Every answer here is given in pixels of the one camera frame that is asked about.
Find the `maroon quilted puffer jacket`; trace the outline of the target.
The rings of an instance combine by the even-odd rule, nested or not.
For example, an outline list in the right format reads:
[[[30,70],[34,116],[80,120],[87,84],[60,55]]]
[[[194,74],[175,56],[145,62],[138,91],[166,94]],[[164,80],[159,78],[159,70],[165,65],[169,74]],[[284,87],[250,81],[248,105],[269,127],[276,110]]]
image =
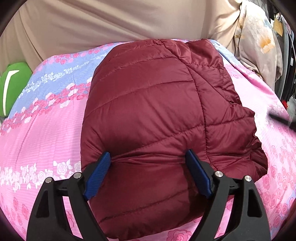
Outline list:
[[[254,112],[244,107],[208,40],[114,47],[95,69],[81,132],[81,166],[111,165],[93,214],[108,238],[133,240],[201,216],[206,199],[185,163],[193,150],[228,177],[267,173]]]

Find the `beige fabric headboard cover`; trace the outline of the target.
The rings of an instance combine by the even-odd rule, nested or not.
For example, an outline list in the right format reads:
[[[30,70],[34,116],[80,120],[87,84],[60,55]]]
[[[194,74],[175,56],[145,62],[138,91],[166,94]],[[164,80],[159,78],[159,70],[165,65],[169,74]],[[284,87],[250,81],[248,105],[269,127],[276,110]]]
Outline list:
[[[240,1],[26,1],[1,35],[1,71],[144,39],[214,39],[234,51]]]

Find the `green round pillow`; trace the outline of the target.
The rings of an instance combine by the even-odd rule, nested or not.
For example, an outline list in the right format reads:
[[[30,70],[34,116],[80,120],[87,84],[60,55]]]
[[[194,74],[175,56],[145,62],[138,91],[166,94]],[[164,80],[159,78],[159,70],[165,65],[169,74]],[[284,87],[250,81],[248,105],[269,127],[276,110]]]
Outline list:
[[[26,62],[9,65],[1,76],[1,117],[9,115],[16,99],[26,87],[32,71]]]

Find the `cream floral hanging cloth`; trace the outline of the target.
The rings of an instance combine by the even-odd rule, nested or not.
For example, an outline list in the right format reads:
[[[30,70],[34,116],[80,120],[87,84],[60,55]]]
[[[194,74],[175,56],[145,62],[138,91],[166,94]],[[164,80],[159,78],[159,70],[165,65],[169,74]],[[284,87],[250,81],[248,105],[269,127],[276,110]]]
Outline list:
[[[242,1],[234,34],[235,57],[272,89],[283,70],[280,45],[265,11]]]

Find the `pink blue floral bedsheet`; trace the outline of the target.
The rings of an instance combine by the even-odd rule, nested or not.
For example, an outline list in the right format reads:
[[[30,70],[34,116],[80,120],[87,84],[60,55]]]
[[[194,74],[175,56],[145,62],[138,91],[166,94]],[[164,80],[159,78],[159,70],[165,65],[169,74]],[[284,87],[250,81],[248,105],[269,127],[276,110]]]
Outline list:
[[[256,185],[275,237],[295,201],[295,132],[268,117],[270,111],[287,115],[271,89],[219,42],[212,44],[242,104],[255,113],[256,135],[268,159],[268,172]],[[22,238],[45,178],[66,179],[81,168],[80,133],[91,78],[114,47],[45,60],[1,125],[1,209]]]

